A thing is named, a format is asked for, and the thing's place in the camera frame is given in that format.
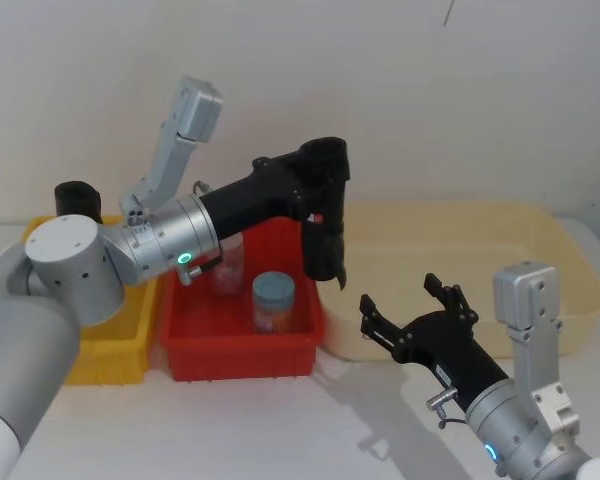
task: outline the red plastic bin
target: red plastic bin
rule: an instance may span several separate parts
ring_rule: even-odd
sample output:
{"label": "red plastic bin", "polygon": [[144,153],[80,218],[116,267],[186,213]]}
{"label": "red plastic bin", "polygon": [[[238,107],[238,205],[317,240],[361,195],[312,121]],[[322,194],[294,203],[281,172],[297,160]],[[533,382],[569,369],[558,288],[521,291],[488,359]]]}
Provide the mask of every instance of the red plastic bin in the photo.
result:
{"label": "red plastic bin", "polygon": [[[183,287],[167,277],[160,337],[176,381],[309,375],[324,318],[315,281],[302,268],[301,226],[274,218],[244,233],[242,291],[218,296],[202,275]],[[253,279],[280,271],[296,285],[291,331],[259,334],[253,326]]]}

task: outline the metal bracket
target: metal bracket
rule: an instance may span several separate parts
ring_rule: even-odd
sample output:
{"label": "metal bracket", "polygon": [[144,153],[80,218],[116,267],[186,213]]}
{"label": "metal bracket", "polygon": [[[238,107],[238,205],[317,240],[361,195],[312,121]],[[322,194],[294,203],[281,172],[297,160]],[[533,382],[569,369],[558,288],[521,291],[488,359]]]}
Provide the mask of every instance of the metal bracket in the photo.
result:
{"label": "metal bracket", "polygon": [[141,225],[147,210],[170,200],[196,149],[211,139],[222,97],[209,82],[182,77],[169,116],[162,123],[151,171],[120,197],[120,208],[129,225]]}
{"label": "metal bracket", "polygon": [[575,436],[580,419],[560,383],[560,292],[555,267],[525,262],[493,281],[496,319],[507,325],[515,352],[515,386],[526,412],[549,438]]}
{"label": "metal bracket", "polygon": [[444,392],[441,392],[438,395],[431,397],[429,400],[427,400],[427,409],[429,409],[430,412],[436,412],[440,420],[446,420],[447,412],[444,411],[444,404],[450,402],[451,400],[454,400],[457,395],[457,388],[447,388]]}

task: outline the gray robot arm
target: gray robot arm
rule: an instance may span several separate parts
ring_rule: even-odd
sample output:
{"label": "gray robot arm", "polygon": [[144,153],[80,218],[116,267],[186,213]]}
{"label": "gray robot arm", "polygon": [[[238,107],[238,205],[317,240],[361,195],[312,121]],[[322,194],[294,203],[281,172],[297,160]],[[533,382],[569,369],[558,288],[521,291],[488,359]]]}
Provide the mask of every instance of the gray robot arm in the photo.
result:
{"label": "gray robot arm", "polygon": [[0,256],[0,480],[56,396],[80,347],[78,323],[52,298],[28,292],[22,245]]}
{"label": "gray robot arm", "polygon": [[600,480],[600,459],[575,442],[580,422],[558,368],[559,284],[555,268],[524,263],[494,278],[496,318],[515,352],[515,381],[473,339],[478,320],[459,286],[442,287],[429,274],[425,288],[443,312],[400,329],[363,296],[362,332],[399,363],[427,366],[445,390],[426,402],[444,428],[444,403],[455,401],[484,443],[496,474],[514,480]]}
{"label": "gray robot arm", "polygon": [[[305,273],[337,277],[344,286],[343,204],[349,180],[346,143],[322,138],[277,158],[258,158],[253,172],[198,197],[171,199],[197,142],[207,142],[222,99],[208,82],[184,77],[163,122],[151,173],[120,205],[124,221],[97,225],[66,215],[26,241],[31,292],[58,299],[81,326],[110,318],[124,302],[123,285],[177,270],[184,285],[219,260],[220,240],[268,218],[302,223]],[[216,254],[210,263],[199,260]]]}

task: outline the clear plastic jar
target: clear plastic jar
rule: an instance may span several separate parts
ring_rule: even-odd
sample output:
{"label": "clear plastic jar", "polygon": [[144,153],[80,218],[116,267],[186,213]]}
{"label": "clear plastic jar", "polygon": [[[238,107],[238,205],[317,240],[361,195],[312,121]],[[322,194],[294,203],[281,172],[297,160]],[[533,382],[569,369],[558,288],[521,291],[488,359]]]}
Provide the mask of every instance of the clear plastic jar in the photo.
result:
{"label": "clear plastic jar", "polygon": [[211,270],[211,288],[218,295],[236,295],[244,277],[244,241],[236,233],[220,241],[222,262]]}
{"label": "clear plastic jar", "polygon": [[293,322],[295,283],[286,273],[266,272],[253,280],[253,323],[260,333],[287,333]]}

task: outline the plastic container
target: plastic container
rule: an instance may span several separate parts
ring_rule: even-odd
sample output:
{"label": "plastic container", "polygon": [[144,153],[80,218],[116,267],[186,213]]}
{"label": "plastic container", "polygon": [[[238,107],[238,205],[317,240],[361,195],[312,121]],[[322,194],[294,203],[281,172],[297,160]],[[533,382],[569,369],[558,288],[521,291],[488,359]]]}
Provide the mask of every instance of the plastic container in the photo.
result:
{"label": "plastic container", "polygon": [[293,321],[295,285],[281,272],[265,272],[253,280],[253,324],[260,333],[286,333]]}
{"label": "plastic container", "polygon": [[[316,284],[302,270],[300,224],[269,220],[244,233],[244,284],[238,295],[212,294],[209,275],[183,287],[165,284],[160,338],[177,381],[309,375],[324,334]],[[290,331],[261,335],[252,321],[252,282],[275,270],[295,283]]]}
{"label": "plastic container", "polygon": [[[31,221],[23,241],[36,227],[53,217]],[[114,224],[121,217],[104,217]],[[141,383],[149,369],[149,348],[160,308],[163,281],[150,280],[125,288],[125,303],[109,321],[81,332],[80,354],[67,385],[125,385]]]}
{"label": "plastic container", "polygon": [[480,315],[474,332],[492,356],[509,357],[511,340],[495,320],[493,275],[525,260],[558,268],[560,353],[578,350],[600,314],[600,280],[555,219],[515,203],[448,202],[347,205],[347,287],[318,285],[326,312],[325,347],[351,360],[390,360],[360,335],[360,295],[368,293],[386,318],[404,326],[440,309],[422,285],[428,272],[455,283]]}
{"label": "plastic container", "polygon": [[220,241],[222,262],[213,267],[211,286],[217,295],[237,295],[244,277],[244,241],[241,233]]}

